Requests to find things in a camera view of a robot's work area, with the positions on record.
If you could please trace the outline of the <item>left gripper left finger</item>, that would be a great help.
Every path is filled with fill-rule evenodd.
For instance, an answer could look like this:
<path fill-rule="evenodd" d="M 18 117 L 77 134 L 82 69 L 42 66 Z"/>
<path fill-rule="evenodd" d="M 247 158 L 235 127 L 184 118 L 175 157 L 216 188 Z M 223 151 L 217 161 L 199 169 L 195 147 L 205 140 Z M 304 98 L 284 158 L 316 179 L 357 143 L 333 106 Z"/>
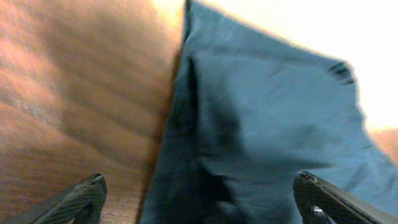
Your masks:
<path fill-rule="evenodd" d="M 108 189 L 93 174 L 12 219 L 13 224 L 99 224 Z"/>

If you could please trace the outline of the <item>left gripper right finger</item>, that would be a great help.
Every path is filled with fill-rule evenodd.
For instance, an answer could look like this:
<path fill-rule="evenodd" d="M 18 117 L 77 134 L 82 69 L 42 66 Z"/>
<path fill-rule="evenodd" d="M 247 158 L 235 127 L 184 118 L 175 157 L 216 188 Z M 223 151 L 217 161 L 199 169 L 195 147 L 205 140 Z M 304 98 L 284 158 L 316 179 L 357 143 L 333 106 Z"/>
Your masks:
<path fill-rule="evenodd" d="M 293 190 L 303 224 L 397 224 L 396 216 L 309 172 L 296 176 Z"/>

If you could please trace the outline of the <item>navy blue t-shirt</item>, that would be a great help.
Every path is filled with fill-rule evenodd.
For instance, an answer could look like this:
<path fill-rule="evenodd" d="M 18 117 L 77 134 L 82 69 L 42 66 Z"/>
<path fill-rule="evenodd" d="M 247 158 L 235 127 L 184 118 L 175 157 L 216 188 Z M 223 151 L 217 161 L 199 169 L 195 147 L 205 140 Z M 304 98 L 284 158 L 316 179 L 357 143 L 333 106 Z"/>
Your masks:
<path fill-rule="evenodd" d="M 345 63 L 188 1 L 174 87 L 141 223 L 301 223 L 303 170 L 397 213 L 397 168 Z"/>

